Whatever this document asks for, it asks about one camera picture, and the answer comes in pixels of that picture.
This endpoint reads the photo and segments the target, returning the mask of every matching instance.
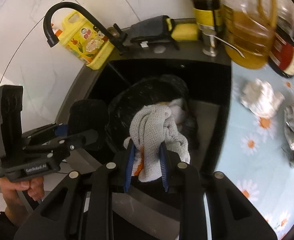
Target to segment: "faucet spout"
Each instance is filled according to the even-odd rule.
[[[94,17],[92,16],[85,8],[83,8],[82,6],[80,6],[77,3],[73,3],[73,2],[60,2],[57,3],[55,5],[53,5],[46,13],[45,17],[44,17],[44,33],[45,36],[47,38],[47,42],[49,44],[50,47],[55,46],[58,42],[59,39],[58,37],[54,34],[54,31],[52,30],[51,27],[51,18],[53,16],[53,14],[55,13],[55,11],[61,9],[61,8],[70,8],[70,9],[74,9],[78,12],[80,12],[85,18],[87,18],[87,20],[89,20],[93,25],[95,25],[103,34],[105,34],[107,36],[107,38],[110,40],[110,42],[119,50],[120,53],[123,53],[125,51],[127,51],[127,48],[123,45],[123,42],[125,40],[125,38],[127,37],[126,33],[123,33],[119,27],[117,26],[117,31],[121,32],[120,37],[119,38],[115,38],[114,36],[112,36],[109,31]]]

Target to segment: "black pouch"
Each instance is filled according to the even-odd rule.
[[[131,43],[138,43],[147,47],[148,43],[168,42],[179,50],[176,41],[171,37],[175,28],[175,21],[167,15],[157,16],[132,25],[128,31]]]

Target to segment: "crumpled white tissue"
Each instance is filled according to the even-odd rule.
[[[244,95],[240,97],[241,103],[262,118],[273,117],[284,100],[280,92],[274,93],[268,82],[259,79],[249,81],[243,93]]]

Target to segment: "sink basin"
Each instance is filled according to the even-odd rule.
[[[125,59],[107,63],[97,79],[89,98],[101,99],[108,105],[114,97],[142,78],[173,74],[185,81],[189,89],[188,106],[197,120],[199,148],[190,152],[191,165],[200,172],[213,173],[222,147],[226,129],[230,92],[231,67],[217,63],[182,59]],[[114,153],[107,145],[89,152],[101,163],[111,161]],[[176,194],[164,194],[161,178],[132,185],[148,195],[180,208]]]

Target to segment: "floral tablecloth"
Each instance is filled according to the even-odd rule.
[[[271,119],[256,118],[239,101],[248,81],[269,82],[285,100]],[[249,70],[232,63],[232,97],[228,127],[216,167],[252,202],[278,239],[294,224],[294,168],[285,153],[284,109],[294,102],[294,78],[284,79],[268,65]]]

